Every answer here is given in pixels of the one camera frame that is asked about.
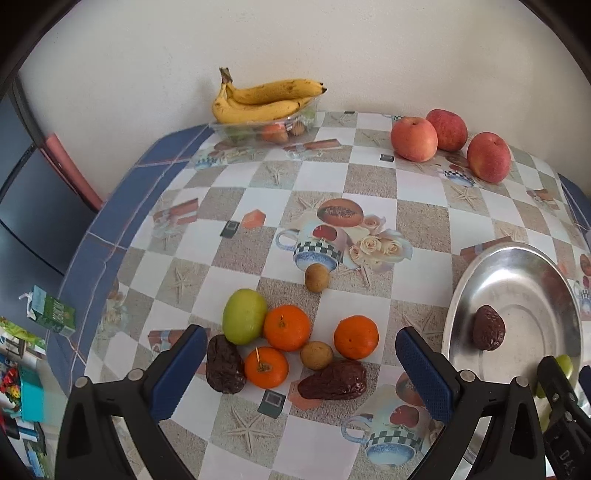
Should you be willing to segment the pale red apple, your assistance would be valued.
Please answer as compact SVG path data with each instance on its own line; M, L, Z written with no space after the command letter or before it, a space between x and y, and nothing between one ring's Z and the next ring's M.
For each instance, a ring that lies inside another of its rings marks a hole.
M432 159L438 150L438 135L431 122L420 117L403 117L391 131L394 152L412 162Z

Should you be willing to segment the dark red apple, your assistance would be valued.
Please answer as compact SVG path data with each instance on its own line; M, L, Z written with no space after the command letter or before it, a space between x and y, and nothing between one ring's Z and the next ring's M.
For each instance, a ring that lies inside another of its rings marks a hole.
M461 150L468 140L468 128L464 120L454 112L433 109L426 119L438 135L438 148L448 152Z

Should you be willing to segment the patterned plastic tablecloth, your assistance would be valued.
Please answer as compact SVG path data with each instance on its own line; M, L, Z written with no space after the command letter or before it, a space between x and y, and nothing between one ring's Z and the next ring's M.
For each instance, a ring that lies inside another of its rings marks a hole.
M156 142L81 241L60 291L76 330L50 343L64 389L146 368L190 324L283 363L209 384L198 370L162 430L198 479L405 479L436 439L394 352L433 348L469 262L500 241L541 250L590 316L590 225L573 188L515 149L499 184L463 152L415 164L390 115L293 127L193 127Z

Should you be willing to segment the dark dried date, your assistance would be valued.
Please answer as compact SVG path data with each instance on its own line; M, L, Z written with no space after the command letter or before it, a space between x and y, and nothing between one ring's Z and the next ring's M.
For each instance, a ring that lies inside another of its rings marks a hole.
M297 385L301 397L308 400L352 400L366 390L366 368L351 359L332 362Z
M482 351L499 348L505 338L506 326L500 314L490 305L481 306L473 320L472 341Z
M213 336L208 342L205 377L208 385L222 394L236 394L245 387L242 355L222 334Z

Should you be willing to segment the green jujube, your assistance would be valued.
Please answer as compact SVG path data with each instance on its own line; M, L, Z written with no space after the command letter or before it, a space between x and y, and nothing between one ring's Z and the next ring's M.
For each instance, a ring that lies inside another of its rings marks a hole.
M246 345L262 334L267 303L259 292L239 289L233 293L222 313L222 333L235 345Z
M545 356L537 367L537 386L535 393L538 398L548 398L550 402L556 402L574 393L573 386L569 379L569 372L572 371L572 362L568 356L564 370L557 357Z

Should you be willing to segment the brown longan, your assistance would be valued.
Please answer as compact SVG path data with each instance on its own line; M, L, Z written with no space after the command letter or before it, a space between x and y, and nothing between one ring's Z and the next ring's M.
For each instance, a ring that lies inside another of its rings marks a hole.
M311 341L301 348L301 363L310 370L322 370L332 363L334 352L322 341Z
M311 264L305 270L304 284L312 293L324 291L329 286L329 280L331 280L329 269L320 263Z

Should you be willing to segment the green milk carton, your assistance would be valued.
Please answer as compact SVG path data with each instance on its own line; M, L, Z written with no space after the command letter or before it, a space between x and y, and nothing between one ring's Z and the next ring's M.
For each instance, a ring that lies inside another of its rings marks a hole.
M76 311L34 285L30 292L21 294L19 300L26 301L26 317L43 328L64 337L70 337L76 330Z

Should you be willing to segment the clear plastic fruit tray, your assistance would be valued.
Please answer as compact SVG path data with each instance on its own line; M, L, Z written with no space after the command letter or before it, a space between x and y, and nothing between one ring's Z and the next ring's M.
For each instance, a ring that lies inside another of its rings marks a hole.
M209 123L209 127L228 147L271 147L284 146L304 141L304 137L315 128L318 99L304 104L294 114L279 120L245 124Z

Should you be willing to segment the orange tangerine with stem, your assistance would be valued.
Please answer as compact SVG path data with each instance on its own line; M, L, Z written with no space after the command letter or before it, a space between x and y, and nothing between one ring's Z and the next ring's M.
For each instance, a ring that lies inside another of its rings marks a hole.
M256 347L245 358L245 376L261 389L273 389L286 381L290 366L286 356L273 347Z

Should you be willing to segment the steel round basin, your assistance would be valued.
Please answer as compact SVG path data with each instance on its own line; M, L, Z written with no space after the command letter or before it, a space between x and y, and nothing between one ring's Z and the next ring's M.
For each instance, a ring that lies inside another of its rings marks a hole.
M506 335L494 351L472 340L477 310L491 306ZM506 383L524 376L537 386L537 367L546 356L570 357L581 366L583 342L578 306L558 267L538 249L505 242L481 253L453 294L443 332L442 353L456 370L471 370L486 382Z

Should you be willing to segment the large red apple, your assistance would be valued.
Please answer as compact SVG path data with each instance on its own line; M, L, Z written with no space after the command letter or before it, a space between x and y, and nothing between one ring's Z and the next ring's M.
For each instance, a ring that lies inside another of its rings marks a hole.
M473 174L492 184L501 183L511 170L507 143L492 132L478 133L470 142L467 160Z

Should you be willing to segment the banana bunch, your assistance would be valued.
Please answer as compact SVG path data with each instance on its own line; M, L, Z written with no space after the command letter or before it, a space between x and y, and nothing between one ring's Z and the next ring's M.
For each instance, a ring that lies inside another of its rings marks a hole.
M221 87L211 111L221 124L263 123L293 116L328 91L311 79L287 79L237 88L228 67L221 67Z

